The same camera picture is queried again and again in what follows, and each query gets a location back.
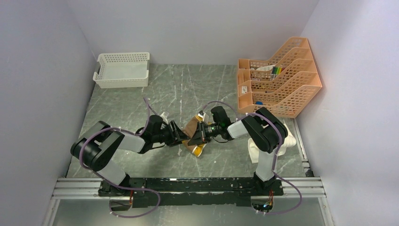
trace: metal frame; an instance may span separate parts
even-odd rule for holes
[[[320,178],[285,178],[299,188],[304,198],[324,198],[323,184]],[[129,200],[129,196],[100,197],[102,179],[100,178],[59,178],[51,197],[52,200]],[[282,182],[284,195],[275,198],[297,198],[297,191],[288,183]],[[268,199],[268,196],[252,196],[251,199]]]
[[[302,158],[304,170],[310,169],[310,164],[303,147],[302,138],[299,133],[298,124],[294,120],[294,134],[298,138],[297,145]],[[299,188],[303,198],[318,198],[321,213],[326,226],[334,226],[330,209],[327,202],[327,196],[319,177],[313,178],[284,178]],[[129,200],[129,197],[100,197],[98,189],[102,179],[100,178],[59,178],[51,196],[50,204],[43,226],[52,226],[57,213],[59,203],[62,199],[67,200]],[[282,182],[284,195],[274,198],[298,198],[297,191],[288,183]],[[268,196],[252,196],[252,200],[268,199]]]

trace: white towel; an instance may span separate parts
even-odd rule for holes
[[[291,131],[289,131],[287,125],[284,123],[284,126],[287,128],[288,136],[284,139],[283,145],[280,147],[279,152],[277,153],[278,156],[284,155],[287,147],[293,147],[296,145],[296,139],[292,135]],[[259,161],[259,148],[256,146],[255,142],[252,138],[248,139],[248,152],[249,157],[251,157],[252,163],[258,163]]]

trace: white wall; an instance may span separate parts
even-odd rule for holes
[[[95,61],[63,0],[1,1],[0,31],[0,225],[41,225]]]
[[[398,224],[399,1],[320,0],[308,37],[323,89],[298,118],[337,226]]]
[[[267,59],[299,36],[318,0],[68,0],[95,56],[150,52],[162,64]]]

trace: gray marble table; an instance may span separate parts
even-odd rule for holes
[[[211,100],[237,106],[235,65],[150,65],[149,84],[144,88],[94,88],[81,134],[97,121],[136,131],[144,126],[147,110],[142,97],[149,98],[157,112],[170,112],[170,120],[183,127],[201,107]],[[207,112],[215,106],[210,104]],[[225,108],[234,119],[234,113]],[[294,121],[282,119],[292,133]],[[251,177],[257,164],[252,164],[247,140],[243,136],[226,144],[209,143],[197,158],[183,145],[163,147],[136,154],[117,150],[113,160],[131,177]],[[301,154],[297,146],[278,158],[277,172],[283,177],[304,177]],[[67,177],[96,177],[80,167],[72,158]]]

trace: black mounting plate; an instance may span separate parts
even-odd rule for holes
[[[236,204],[252,206],[251,196],[283,195],[281,180],[274,180],[267,188],[262,188],[254,178],[131,178],[131,186],[145,187],[158,191],[161,206]],[[121,191],[101,182],[98,195],[102,197],[130,196],[129,191]],[[132,208],[155,206],[158,197],[152,192],[136,191],[133,194]]]

